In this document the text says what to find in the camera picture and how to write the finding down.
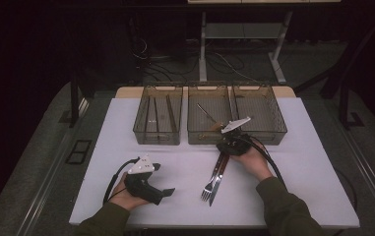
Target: floor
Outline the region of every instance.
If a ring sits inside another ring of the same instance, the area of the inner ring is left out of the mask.
[[[173,61],[155,51],[152,63],[144,69],[143,81],[198,80],[198,41],[188,40],[188,57]],[[208,81],[263,80],[276,82],[267,53],[271,41],[210,40],[207,42]],[[286,85],[295,88],[331,67],[346,44],[338,41],[287,42],[279,62]],[[364,126],[350,131],[339,123],[338,100],[319,95],[322,82],[297,96],[318,132],[346,193],[360,219],[360,228],[326,230],[327,235],[375,235],[375,118],[362,100],[350,94],[349,111],[361,118]],[[95,147],[113,90],[100,90],[84,100],[81,119],[69,128],[69,85],[52,100],[20,162],[0,196],[0,235],[72,235],[68,223],[74,201]],[[82,165],[64,163],[77,140],[92,141]],[[264,230],[142,230],[128,235],[266,235]]]

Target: white plastic mount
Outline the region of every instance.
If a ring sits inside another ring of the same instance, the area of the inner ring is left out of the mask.
[[[153,163],[150,160],[150,157],[146,154],[141,159],[138,160],[132,166],[132,168],[129,169],[128,174],[139,174],[139,173],[147,173],[147,172],[153,172],[156,170],[153,166]]]
[[[241,119],[241,120],[229,121],[229,124],[226,125],[226,127],[224,127],[224,129],[221,130],[221,133],[224,134],[224,133],[227,133],[229,131],[232,131],[232,130],[238,128],[239,126],[245,124],[246,122],[250,121],[250,120],[251,120],[251,118],[249,118],[249,116],[247,116],[246,118]]]

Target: mesh tray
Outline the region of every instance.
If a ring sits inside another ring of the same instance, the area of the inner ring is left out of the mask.
[[[144,86],[133,132],[140,145],[180,144],[182,83]]]
[[[215,145],[221,140],[217,122],[226,125],[232,120],[227,84],[224,82],[191,82],[188,84],[188,143]]]
[[[263,82],[235,82],[232,90],[236,119],[251,118],[241,126],[242,132],[256,137],[264,145],[279,145],[287,127],[273,88]]]

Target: hand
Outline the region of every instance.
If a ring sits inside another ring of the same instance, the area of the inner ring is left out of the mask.
[[[261,149],[264,149],[261,144],[255,142],[254,144]],[[273,173],[271,173],[268,167],[266,158],[253,147],[249,148],[249,150],[244,154],[239,156],[231,155],[230,157],[242,163],[245,169],[250,174],[255,176],[260,182],[273,176]]]
[[[149,202],[143,200],[139,197],[133,197],[127,190],[125,186],[125,178],[128,173],[125,172],[122,175],[122,178],[119,181],[119,184],[113,189],[109,202],[119,205],[121,207],[126,208],[127,210],[132,210],[135,207],[146,205]]]

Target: green sleeve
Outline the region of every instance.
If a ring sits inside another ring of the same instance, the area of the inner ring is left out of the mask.
[[[307,204],[290,194],[278,178],[265,179],[257,191],[264,202],[264,218],[273,236],[325,235],[310,216]]]
[[[123,236],[129,211],[122,206],[106,203],[93,217],[84,220],[74,232],[75,236]]]

